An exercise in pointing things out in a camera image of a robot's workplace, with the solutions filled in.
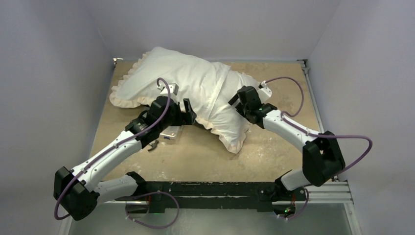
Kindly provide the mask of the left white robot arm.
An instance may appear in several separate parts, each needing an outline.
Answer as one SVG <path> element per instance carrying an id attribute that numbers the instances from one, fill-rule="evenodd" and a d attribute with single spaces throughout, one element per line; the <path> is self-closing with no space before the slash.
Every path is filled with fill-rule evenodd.
<path id="1" fill-rule="evenodd" d="M 125 159 L 157 140 L 166 128 L 193 125 L 196 116 L 188 98 L 175 102 L 170 97 L 158 96 L 149 109 L 130 121 L 116 139 L 100 152 L 72 169 L 64 166 L 58 169 L 53 191 L 55 219 L 66 218 L 58 215 L 59 207 L 79 221 L 104 202 L 127 196 L 133 200 L 142 199 L 146 187 L 137 173 L 130 172 L 109 181 L 103 178 Z"/>

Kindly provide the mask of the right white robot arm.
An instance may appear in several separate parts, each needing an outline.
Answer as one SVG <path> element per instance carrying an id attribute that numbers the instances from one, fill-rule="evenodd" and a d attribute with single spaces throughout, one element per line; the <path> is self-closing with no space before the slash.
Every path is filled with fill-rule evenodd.
<path id="1" fill-rule="evenodd" d="M 250 123 L 279 135 L 302 153 L 302 167 L 276 180 L 276 196 L 287 199 L 297 188 L 323 185 L 340 173 L 346 164 L 333 133 L 321 134 L 288 118 L 276 106 L 266 103 L 271 95 L 266 86 L 259 90 L 243 86 L 231 98 L 229 105 Z"/>

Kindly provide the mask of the grey cream ruffled pillowcase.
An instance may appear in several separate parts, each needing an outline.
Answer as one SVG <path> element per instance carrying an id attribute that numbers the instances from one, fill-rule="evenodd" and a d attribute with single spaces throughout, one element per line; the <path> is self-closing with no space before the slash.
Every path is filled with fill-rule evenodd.
<path id="1" fill-rule="evenodd" d="M 177 99 L 190 100 L 196 121 L 218 135 L 229 152 L 241 150 L 251 124 L 229 101 L 243 86 L 258 87 L 258 81 L 220 62 L 155 47 L 112 87 L 109 100 L 120 108 L 150 105 L 160 95 L 157 78 L 178 85 Z"/>

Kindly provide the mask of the clear plastic organizer box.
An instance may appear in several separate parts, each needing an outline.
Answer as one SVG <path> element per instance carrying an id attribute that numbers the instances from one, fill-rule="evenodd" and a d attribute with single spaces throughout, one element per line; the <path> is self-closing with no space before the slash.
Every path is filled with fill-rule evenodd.
<path id="1" fill-rule="evenodd" d="M 165 140 L 175 140 L 182 132 L 182 126 L 170 126 L 160 133 L 160 137 Z"/>

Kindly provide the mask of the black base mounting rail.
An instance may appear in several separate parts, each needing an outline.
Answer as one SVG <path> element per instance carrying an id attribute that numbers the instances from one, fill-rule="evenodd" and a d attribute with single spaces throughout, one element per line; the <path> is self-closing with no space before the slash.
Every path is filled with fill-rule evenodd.
<path id="1" fill-rule="evenodd" d="M 150 213 L 165 209 L 234 209 L 257 212 L 278 211 L 292 201 L 306 199 L 305 191 L 298 188 L 286 191 L 275 182 L 162 182 L 147 181 L 133 196 L 116 201 L 141 201 Z"/>

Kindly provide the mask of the black claw hammer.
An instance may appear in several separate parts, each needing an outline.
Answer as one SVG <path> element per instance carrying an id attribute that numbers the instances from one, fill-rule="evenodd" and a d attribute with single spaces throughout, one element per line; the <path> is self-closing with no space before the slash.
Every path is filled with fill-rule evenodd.
<path id="1" fill-rule="evenodd" d="M 155 140 L 154 142 L 149 143 L 150 148 L 147 150 L 148 152 L 151 152 L 157 148 L 159 144 L 158 140 Z"/>

